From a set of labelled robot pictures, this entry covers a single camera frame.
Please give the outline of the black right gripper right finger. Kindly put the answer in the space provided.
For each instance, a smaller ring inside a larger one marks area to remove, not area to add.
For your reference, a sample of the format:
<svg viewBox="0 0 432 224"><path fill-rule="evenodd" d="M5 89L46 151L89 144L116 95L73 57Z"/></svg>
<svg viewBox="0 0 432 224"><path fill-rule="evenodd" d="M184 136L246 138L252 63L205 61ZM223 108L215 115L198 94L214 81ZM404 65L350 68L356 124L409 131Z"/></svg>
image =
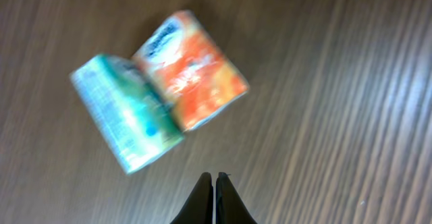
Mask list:
<svg viewBox="0 0 432 224"><path fill-rule="evenodd" d="M219 172L216 181L216 224L257 224L229 179Z"/></svg>

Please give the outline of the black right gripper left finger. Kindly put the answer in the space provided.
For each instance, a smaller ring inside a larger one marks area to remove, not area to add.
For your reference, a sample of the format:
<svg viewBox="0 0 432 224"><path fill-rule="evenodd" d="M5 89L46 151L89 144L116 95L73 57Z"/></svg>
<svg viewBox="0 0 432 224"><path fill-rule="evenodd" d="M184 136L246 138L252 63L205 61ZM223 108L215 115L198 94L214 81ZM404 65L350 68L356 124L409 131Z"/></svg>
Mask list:
<svg viewBox="0 0 432 224"><path fill-rule="evenodd" d="M171 224L212 224L213 186L211 174L204 172Z"/></svg>

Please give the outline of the teal tissue pack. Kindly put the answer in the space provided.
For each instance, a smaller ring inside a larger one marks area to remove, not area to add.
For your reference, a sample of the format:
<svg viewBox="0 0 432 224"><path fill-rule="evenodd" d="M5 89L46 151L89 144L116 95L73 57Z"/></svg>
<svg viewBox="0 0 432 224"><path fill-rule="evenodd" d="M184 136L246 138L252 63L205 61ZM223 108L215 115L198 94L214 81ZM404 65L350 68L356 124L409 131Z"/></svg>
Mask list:
<svg viewBox="0 0 432 224"><path fill-rule="evenodd" d="M70 80L125 173L134 173L184 135L159 96L129 60L99 54Z"/></svg>

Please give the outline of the orange tissue pack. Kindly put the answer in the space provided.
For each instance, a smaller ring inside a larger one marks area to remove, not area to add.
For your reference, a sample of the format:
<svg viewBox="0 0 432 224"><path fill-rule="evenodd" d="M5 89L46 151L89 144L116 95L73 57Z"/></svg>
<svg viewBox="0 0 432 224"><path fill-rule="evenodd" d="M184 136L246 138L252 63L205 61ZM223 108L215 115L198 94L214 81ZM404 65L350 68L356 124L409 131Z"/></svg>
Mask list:
<svg viewBox="0 0 432 224"><path fill-rule="evenodd" d="M132 59L184 131L195 130L249 90L244 76L188 10L169 16Z"/></svg>

